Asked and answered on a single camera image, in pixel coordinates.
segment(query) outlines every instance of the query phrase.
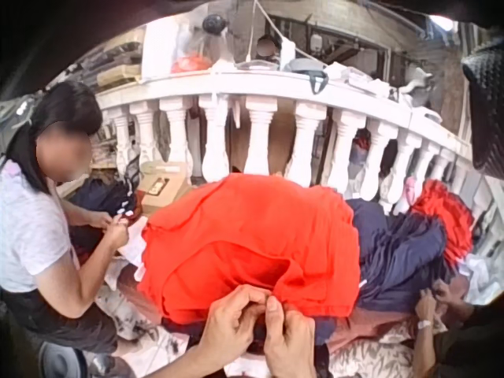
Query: orange fabric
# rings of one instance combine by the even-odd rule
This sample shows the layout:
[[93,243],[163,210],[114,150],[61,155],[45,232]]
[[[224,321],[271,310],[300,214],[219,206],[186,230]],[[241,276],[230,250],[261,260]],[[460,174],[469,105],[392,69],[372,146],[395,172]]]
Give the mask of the orange fabric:
[[212,62],[207,57],[198,55],[181,57],[175,61],[172,73],[205,71],[212,67]]
[[427,181],[411,210],[441,219],[448,238],[444,254],[450,264],[455,265],[458,259],[464,258],[473,248],[473,215],[457,195],[447,190],[444,183],[438,180]]
[[346,317],[360,280],[352,218],[329,188],[231,174],[149,219],[139,289],[178,324],[205,320],[240,284],[271,289],[306,316]]

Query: cable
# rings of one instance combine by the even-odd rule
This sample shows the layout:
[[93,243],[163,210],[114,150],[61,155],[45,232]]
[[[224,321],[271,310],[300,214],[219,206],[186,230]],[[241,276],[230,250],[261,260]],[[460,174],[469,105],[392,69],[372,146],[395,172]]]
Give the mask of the cable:
[[255,8],[256,8],[257,4],[258,4],[258,1],[254,0],[254,4],[252,5],[252,27],[250,28],[249,50],[246,55],[245,61],[250,61],[252,59],[252,57],[250,55],[252,54],[252,42],[254,41]]
[[[286,39],[284,37],[284,35],[282,35],[282,33],[280,32],[280,30],[278,30],[278,28],[276,27],[275,23],[271,20],[271,18],[269,18],[268,14],[266,13],[265,9],[262,7],[261,3],[258,0],[254,0],[254,5],[258,6],[259,10],[261,10],[262,14],[266,18],[266,20],[269,22],[269,24],[271,25],[272,29],[276,32],[276,34],[278,34],[282,39]],[[312,57],[311,55],[305,53],[303,50],[299,49],[298,47],[295,47],[295,49],[303,57],[307,57],[307,58],[309,58],[309,59],[311,59],[313,61],[318,61],[319,63],[322,63],[323,65],[325,65],[325,63],[323,61],[319,61],[318,59],[316,59],[315,57]]]

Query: hand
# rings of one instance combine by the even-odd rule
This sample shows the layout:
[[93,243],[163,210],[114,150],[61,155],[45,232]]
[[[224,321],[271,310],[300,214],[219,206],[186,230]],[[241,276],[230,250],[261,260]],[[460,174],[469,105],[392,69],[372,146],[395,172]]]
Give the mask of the hand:
[[245,353],[270,294],[268,290],[243,285],[211,305],[202,339],[195,346],[199,363],[205,365],[208,374]]
[[430,289],[422,290],[420,292],[420,296],[420,301],[418,301],[417,307],[415,307],[418,318],[421,321],[430,321],[433,323],[435,315],[435,299],[432,296]]
[[115,252],[125,246],[128,240],[128,220],[121,219],[121,215],[116,215],[107,227],[102,241],[110,246],[111,251]]
[[106,230],[112,223],[112,217],[105,212],[90,211],[87,214],[87,224],[94,228]]
[[447,283],[442,280],[437,280],[434,282],[434,285],[432,285],[432,288],[435,292],[435,298],[439,303],[450,305],[454,302],[455,297],[451,294],[450,286],[448,286]]
[[315,344],[313,319],[304,317],[295,310],[284,313],[280,302],[275,297],[269,297],[266,305],[266,329],[266,361],[275,377],[315,378],[317,376],[313,366]]

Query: dark blue garment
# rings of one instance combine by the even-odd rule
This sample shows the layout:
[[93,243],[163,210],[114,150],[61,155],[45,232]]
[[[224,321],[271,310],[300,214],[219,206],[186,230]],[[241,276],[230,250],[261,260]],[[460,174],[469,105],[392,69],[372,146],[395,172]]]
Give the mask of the dark blue garment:
[[[133,211],[136,206],[136,197],[130,184],[121,181],[106,184],[100,179],[86,179],[69,201],[87,210],[107,212],[111,217],[119,209]],[[69,229],[77,255],[93,252],[103,237],[102,230],[91,226],[71,226]]]
[[382,207],[361,199],[347,201],[361,244],[358,307],[413,312],[420,290],[449,280],[444,259],[447,234],[441,221],[419,213],[386,218]]
[[[336,319],[332,317],[314,317],[315,320],[315,345],[324,345],[336,330]],[[169,332],[182,333],[200,339],[205,328],[204,321],[191,324],[177,324],[170,319],[163,318],[163,327]],[[266,326],[257,323],[254,326],[254,341],[263,343],[266,339]]]

